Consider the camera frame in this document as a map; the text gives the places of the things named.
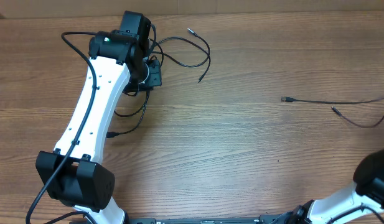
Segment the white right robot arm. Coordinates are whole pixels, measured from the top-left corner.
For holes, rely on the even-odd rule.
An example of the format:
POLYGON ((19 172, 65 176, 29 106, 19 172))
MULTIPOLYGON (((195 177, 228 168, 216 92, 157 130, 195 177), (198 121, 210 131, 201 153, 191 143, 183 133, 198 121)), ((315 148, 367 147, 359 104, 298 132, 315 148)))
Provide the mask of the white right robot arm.
POLYGON ((351 184, 308 205, 300 223, 347 223, 371 213, 384 223, 384 149, 360 162, 351 184))

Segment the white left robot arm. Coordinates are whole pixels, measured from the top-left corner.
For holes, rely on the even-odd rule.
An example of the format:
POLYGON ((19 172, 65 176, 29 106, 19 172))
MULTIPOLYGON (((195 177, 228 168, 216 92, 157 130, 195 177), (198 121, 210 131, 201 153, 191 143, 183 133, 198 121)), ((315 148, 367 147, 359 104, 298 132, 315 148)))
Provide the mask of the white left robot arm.
POLYGON ((119 29, 91 33, 87 77, 73 116, 52 152, 42 151, 36 169, 42 191, 72 207, 88 223, 127 223, 117 206, 115 176, 103 167, 105 141, 117 102, 123 93, 150 93, 161 85, 161 66, 151 58, 151 21, 126 11, 119 29))

